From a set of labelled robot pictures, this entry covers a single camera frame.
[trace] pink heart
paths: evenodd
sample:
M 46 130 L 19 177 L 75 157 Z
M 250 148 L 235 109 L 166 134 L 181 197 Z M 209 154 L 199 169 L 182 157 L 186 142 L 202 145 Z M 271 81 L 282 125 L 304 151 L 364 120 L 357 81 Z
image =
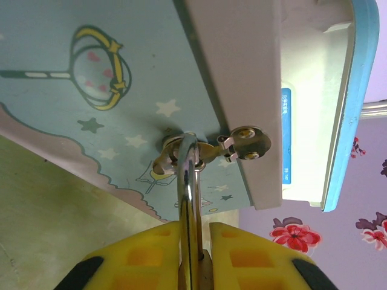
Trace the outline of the pink heart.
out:
M 87 53 L 87 58 L 88 60 L 92 61 L 92 62 L 99 62 L 101 59 L 92 51 L 89 51 Z
M 102 74 L 105 77 L 108 77 L 109 79 L 112 79 L 114 77 L 113 72 L 111 71 L 110 68 L 107 68 L 106 70 L 104 70 Z
M 105 85 L 100 85 L 98 88 L 99 88 L 100 91 L 106 92 L 106 86 Z
M 92 82 L 89 80 L 85 81 L 85 86 L 94 86 Z

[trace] dark green star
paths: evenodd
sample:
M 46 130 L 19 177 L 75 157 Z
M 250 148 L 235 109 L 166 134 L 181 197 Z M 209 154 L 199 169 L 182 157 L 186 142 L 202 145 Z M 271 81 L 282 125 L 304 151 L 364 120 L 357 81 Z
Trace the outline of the dark green star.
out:
M 82 131 L 90 131 L 94 134 L 97 133 L 97 129 L 105 127 L 102 124 L 98 124 L 95 118 L 91 118 L 88 121 L 79 120 L 78 123 L 82 125 L 82 128 L 80 128 Z
M 232 195 L 227 195 L 227 196 L 223 196 L 223 195 L 222 195 L 222 198 L 221 198 L 221 199 L 223 199 L 224 201 L 226 201 L 226 200 L 228 200 L 228 199 L 230 199 L 230 198 L 233 198 Z

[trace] blue sticker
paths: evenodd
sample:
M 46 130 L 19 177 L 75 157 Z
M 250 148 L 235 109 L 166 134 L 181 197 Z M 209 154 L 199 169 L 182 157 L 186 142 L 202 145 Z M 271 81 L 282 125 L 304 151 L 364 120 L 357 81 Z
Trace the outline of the blue sticker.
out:
M 291 184 L 291 90 L 281 89 L 282 184 Z

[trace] metal bracket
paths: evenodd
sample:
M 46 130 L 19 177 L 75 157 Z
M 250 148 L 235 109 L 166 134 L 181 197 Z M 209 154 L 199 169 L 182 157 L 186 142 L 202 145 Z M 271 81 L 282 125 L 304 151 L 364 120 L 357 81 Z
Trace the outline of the metal bracket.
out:
M 153 163 L 153 171 L 158 175 L 176 174 L 178 151 L 184 134 L 171 136 L 165 140 L 160 156 Z M 217 146 L 198 142 L 199 160 L 195 170 L 202 171 L 206 164 L 216 157 L 223 156 L 228 162 L 237 158 L 258 159 L 270 149 L 272 142 L 262 130 L 254 126 L 244 126 L 231 131 L 230 136 L 219 136 Z

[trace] yellow plastic piece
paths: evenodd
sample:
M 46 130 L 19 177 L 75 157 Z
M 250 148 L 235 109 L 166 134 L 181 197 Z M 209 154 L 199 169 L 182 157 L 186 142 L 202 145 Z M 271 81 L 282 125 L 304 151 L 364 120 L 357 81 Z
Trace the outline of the yellow plastic piece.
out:
M 179 231 L 170 222 L 87 255 L 104 261 L 84 290 L 177 289 Z
M 291 262 L 306 255 L 219 222 L 210 232 L 215 290 L 310 290 Z

